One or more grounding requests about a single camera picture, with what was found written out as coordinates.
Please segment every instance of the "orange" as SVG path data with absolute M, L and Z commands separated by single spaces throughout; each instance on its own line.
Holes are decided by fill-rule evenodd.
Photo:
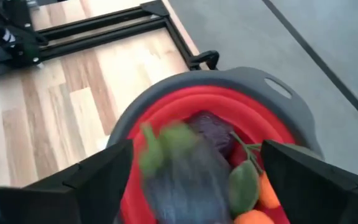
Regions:
M 270 185 L 266 171 L 260 175 L 259 182 L 259 202 L 266 208 L 277 208 L 280 206 L 280 201 L 278 200 L 272 185 Z
M 251 210 L 239 215 L 234 224 L 274 224 L 273 220 L 265 213 L 258 210 Z

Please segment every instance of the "wooden floor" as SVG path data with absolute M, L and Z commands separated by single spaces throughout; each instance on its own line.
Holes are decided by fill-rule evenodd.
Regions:
M 33 22 L 44 29 L 140 3 L 69 0 L 42 6 L 33 12 Z M 0 79 L 0 185 L 25 186 L 103 149 L 117 119 L 140 93 L 187 71 L 165 29 L 44 64 Z

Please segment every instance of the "green leaf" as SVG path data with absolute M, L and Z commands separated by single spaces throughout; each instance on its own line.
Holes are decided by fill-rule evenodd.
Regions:
M 259 176 L 250 160 L 237 166 L 229 176 L 229 203 L 236 217 L 253 209 L 259 197 Z
M 154 136 L 152 127 L 149 124 L 143 124 L 142 130 L 147 148 L 140 154 L 139 167 L 143 177 L 150 178 L 162 166 L 164 157 L 161 144 Z
M 187 124 L 173 123 L 161 130 L 158 140 L 167 154 L 174 159 L 192 150 L 198 138 Z

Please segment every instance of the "red collapsible bowl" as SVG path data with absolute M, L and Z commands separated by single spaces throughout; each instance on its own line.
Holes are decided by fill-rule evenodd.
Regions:
M 121 215 L 126 224 L 153 224 L 154 218 L 141 187 L 138 166 L 139 152 L 145 146 L 140 131 L 142 123 L 149 123 L 155 134 L 173 121 L 184 120 L 191 115 L 206 110 L 232 124 L 236 133 L 248 144 L 261 143 L 272 139 L 282 143 L 295 143 L 286 126 L 264 105 L 242 93 L 228 88 L 198 85 L 173 91 L 155 101 L 141 116 L 127 135 L 134 140 L 134 162 L 127 187 L 121 202 Z M 236 147 L 229 156 L 232 166 L 239 165 L 246 158 L 245 152 Z M 276 224 L 289 223 L 281 207 L 269 210 L 261 205 L 256 209 L 269 215 Z

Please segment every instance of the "gray floor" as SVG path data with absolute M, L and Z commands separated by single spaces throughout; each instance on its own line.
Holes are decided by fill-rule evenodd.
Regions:
M 170 2 L 200 51 L 214 49 L 221 53 L 219 69 L 238 66 L 259 68 L 298 92 L 314 115 L 316 135 L 326 161 L 358 174 L 358 112 L 261 0 Z M 358 79 L 355 77 L 358 76 L 357 1 L 334 2 L 330 2 L 331 7 L 328 8 L 316 3 L 311 7 L 312 3 L 307 1 L 282 0 L 280 8 L 289 14 L 291 10 L 295 11 L 288 16 L 290 21 L 297 21 L 294 25 L 303 26 L 303 30 L 310 34 L 313 46 L 328 52 L 324 59 L 331 58 L 329 63 L 332 63 L 333 69 L 341 72 L 358 94 Z M 338 12 L 330 14 L 340 10 L 334 4 L 344 4 L 350 11 L 354 7 L 355 11 L 351 11 L 349 18 L 340 17 Z M 333 24 L 328 16 L 337 18 L 338 25 Z M 329 40 L 319 45 L 324 39 Z

